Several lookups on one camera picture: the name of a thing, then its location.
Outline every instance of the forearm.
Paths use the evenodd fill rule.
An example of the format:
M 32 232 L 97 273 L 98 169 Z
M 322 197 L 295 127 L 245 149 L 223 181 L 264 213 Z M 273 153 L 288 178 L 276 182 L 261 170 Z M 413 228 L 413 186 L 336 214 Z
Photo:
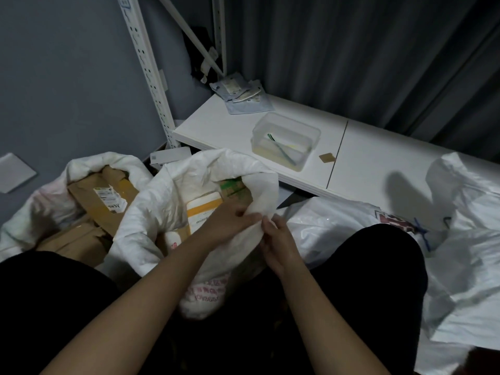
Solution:
M 303 264 L 282 279 L 286 298 L 317 375 L 387 375 L 384 365 L 337 312 Z
M 207 257 L 208 245 L 191 236 L 92 320 L 43 373 L 136 374 Z

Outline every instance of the blue string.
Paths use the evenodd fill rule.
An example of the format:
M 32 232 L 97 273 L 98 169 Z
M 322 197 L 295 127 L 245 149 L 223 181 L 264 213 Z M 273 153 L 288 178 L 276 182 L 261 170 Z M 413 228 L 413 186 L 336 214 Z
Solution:
M 423 238 L 423 241 L 425 242 L 426 244 L 426 248 L 427 248 L 427 251 L 430 252 L 430 245 L 429 245 L 429 242 L 427 241 L 427 238 L 426 238 L 426 233 L 428 233 L 428 230 L 425 230 L 421 225 L 420 223 L 418 222 L 418 220 L 416 219 L 416 217 L 414 217 L 415 219 L 415 224 L 416 224 L 416 231 L 420 234 L 422 234 L 422 238 Z

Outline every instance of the black cloth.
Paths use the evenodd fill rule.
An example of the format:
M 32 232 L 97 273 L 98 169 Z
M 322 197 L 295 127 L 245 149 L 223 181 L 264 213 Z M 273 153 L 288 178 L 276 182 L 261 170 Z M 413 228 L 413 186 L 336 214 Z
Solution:
M 360 230 L 311 271 L 339 313 L 393 374 L 412 374 L 427 273 L 396 227 Z M 50 252 L 0 264 L 4 369 L 39 373 L 118 296 L 100 272 Z M 174 315 L 141 373 L 312 373 L 278 279 L 266 270 L 204 321 Z

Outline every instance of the blue-gray wall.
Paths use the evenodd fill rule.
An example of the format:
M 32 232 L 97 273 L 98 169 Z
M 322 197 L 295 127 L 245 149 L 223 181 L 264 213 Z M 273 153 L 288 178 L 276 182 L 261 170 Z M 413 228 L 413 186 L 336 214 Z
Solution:
M 190 76 L 181 30 L 158 0 L 139 0 L 174 118 L 210 97 Z M 172 0 L 212 32 L 210 0 Z M 0 224 L 71 159 L 116 151 L 141 159 L 165 142 L 117 0 L 4 0 L 0 9 L 0 157 L 38 175 L 0 193 Z

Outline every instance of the hand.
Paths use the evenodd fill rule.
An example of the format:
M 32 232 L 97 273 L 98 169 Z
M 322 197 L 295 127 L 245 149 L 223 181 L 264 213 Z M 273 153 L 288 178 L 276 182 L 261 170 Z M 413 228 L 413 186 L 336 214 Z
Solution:
M 267 265 L 274 271 L 281 281 L 287 273 L 297 267 L 305 267 L 297 245 L 286 226 L 286 220 L 275 214 L 272 222 L 267 216 L 262 219 L 264 237 L 260 241 L 260 249 L 264 254 Z
M 197 236 L 210 250 L 213 250 L 262 220 L 260 213 L 244 215 L 246 210 L 247 207 L 238 202 L 223 202 L 192 236 Z

